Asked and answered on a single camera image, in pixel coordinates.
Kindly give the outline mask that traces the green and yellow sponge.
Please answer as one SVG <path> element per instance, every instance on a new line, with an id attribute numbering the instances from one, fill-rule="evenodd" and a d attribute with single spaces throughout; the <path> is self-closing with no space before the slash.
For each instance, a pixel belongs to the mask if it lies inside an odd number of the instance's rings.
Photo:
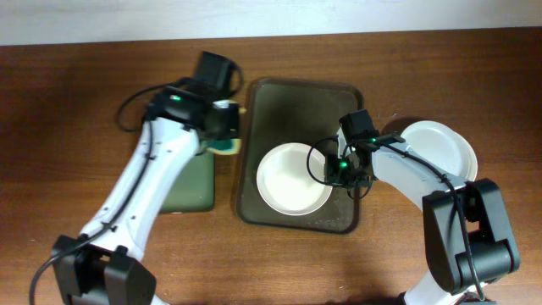
<path id="1" fill-rule="evenodd" d="M 214 154 L 217 155 L 235 155 L 237 154 L 241 149 L 241 120 L 243 118 L 243 114 L 245 113 L 245 109 L 243 107 L 240 107 L 240 135 L 238 138 L 235 139 L 229 139 L 229 140 L 211 140 L 207 139 L 208 144 L 208 150 Z"/>

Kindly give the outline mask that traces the pink plate with stain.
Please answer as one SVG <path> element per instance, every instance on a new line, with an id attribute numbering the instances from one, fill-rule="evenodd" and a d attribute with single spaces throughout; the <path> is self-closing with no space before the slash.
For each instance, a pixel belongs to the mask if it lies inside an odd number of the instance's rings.
<path id="1" fill-rule="evenodd" d="M 265 154 L 257 167 L 257 190 L 276 212 L 303 216 L 320 209 L 332 188 L 323 185 L 324 155 L 307 144 L 291 142 Z"/>

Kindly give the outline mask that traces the pale green plate with stain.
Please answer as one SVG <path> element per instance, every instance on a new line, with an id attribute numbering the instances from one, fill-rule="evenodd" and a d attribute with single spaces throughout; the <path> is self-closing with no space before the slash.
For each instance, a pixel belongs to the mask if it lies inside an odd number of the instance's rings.
<path id="1" fill-rule="evenodd" d="M 454 141 L 456 134 L 458 133 L 446 125 L 423 120 L 409 125 L 401 133 L 401 137 L 421 157 L 457 176 L 456 143 Z"/>

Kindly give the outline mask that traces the white plate with stain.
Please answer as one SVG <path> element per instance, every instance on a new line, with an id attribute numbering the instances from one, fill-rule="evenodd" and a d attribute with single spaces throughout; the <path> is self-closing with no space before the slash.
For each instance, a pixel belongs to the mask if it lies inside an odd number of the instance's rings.
<path id="1" fill-rule="evenodd" d="M 478 174 L 478 159 L 470 143 L 461 135 L 454 136 L 456 143 L 456 175 L 475 181 Z"/>

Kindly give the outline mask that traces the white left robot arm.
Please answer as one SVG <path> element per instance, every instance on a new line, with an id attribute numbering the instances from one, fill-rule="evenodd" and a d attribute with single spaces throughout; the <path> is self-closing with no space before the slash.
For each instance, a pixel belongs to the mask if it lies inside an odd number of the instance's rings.
<path id="1" fill-rule="evenodd" d="M 50 264 L 65 304 L 159 304 L 144 257 L 153 224 L 177 176 L 201 144 L 232 140 L 240 107 L 231 89 L 163 86 L 147 104 L 141 137 L 106 202 L 77 238 L 60 236 Z"/>

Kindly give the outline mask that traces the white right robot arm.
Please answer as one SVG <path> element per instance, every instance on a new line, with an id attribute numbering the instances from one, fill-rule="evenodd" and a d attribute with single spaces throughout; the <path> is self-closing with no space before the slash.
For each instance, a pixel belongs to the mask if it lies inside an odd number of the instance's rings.
<path id="1" fill-rule="evenodd" d="M 423 213 L 428 273 L 398 304 L 485 303 L 484 286 L 519 269 L 520 254 L 501 189 L 470 181 L 415 152 L 396 135 L 376 130 L 329 137 L 324 184 L 346 189 L 375 180 L 393 186 Z"/>

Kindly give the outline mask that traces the large dark serving tray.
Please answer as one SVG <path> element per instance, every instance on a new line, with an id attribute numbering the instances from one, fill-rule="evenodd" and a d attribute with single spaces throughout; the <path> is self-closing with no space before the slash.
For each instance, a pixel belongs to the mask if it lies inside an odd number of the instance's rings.
<path id="1" fill-rule="evenodd" d="M 356 229 L 361 202 L 335 188 L 317 211 L 289 216 L 273 210 L 257 189 L 257 166 L 278 145 L 299 142 L 311 146 L 332 136 L 339 119 L 363 108 L 356 87 L 325 81 L 264 78 L 252 83 L 246 101 L 244 137 L 238 161 L 235 211 L 244 222 L 279 228 L 344 235 Z"/>

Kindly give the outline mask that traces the small black water tray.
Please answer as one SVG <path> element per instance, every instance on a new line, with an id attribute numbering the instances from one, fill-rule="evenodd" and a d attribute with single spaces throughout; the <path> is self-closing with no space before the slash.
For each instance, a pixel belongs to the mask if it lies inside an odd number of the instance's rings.
<path id="1" fill-rule="evenodd" d="M 194 157 L 179 173 L 166 196 L 161 214 L 208 212 L 215 203 L 215 160 L 206 152 Z"/>

